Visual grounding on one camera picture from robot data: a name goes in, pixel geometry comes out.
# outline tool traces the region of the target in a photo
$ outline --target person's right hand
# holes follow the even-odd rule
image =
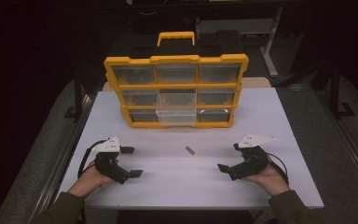
[[[271,196],[290,190],[283,177],[271,165],[268,165],[264,171],[256,175],[246,176],[244,180],[255,182]]]

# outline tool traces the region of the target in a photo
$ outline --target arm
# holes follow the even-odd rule
[[[268,203],[282,224],[323,224],[325,223],[314,212],[307,208],[294,190],[284,181],[281,175],[272,166],[257,175],[244,178],[255,182],[266,191],[271,198]]]
[[[77,223],[85,203],[84,200],[100,186],[112,182],[114,180],[101,175],[95,169],[94,162],[91,162],[68,192],[62,192],[56,203],[39,214],[31,223]]]

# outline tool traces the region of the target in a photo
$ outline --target person's left hand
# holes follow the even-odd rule
[[[100,186],[114,182],[115,181],[113,179],[107,177],[106,175],[102,175],[99,171],[97,171],[95,168],[95,162],[92,161],[75,184],[68,190],[68,193],[81,198],[87,198]]]

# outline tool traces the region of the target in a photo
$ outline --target metal leg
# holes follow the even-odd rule
[[[264,47],[261,47],[261,54],[263,55],[264,62],[266,63],[267,69],[269,70],[269,75],[272,77],[276,77],[278,75],[277,70],[275,69],[274,63],[269,56],[269,50],[271,49],[272,41],[274,40],[275,33],[277,31],[279,20],[281,18],[281,14],[283,11],[283,7],[278,7],[275,13],[274,21],[271,24],[271,28],[269,29],[268,41]]]

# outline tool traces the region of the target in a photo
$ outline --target white table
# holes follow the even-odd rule
[[[275,89],[244,89],[231,128],[133,129],[121,117],[112,91],[99,92],[62,181],[67,191],[85,150],[93,143],[117,135],[122,146],[135,147],[133,154],[118,156],[119,165],[144,170],[140,178],[124,185],[97,189],[87,206],[112,209],[259,209],[269,207],[269,196],[256,184],[220,173],[217,163],[232,166],[243,162],[232,146],[247,133],[273,135],[277,139],[261,147],[284,161],[290,186],[310,208],[323,207],[318,190],[296,143]],[[191,155],[185,150],[195,151]],[[89,155],[94,160],[95,153]]]

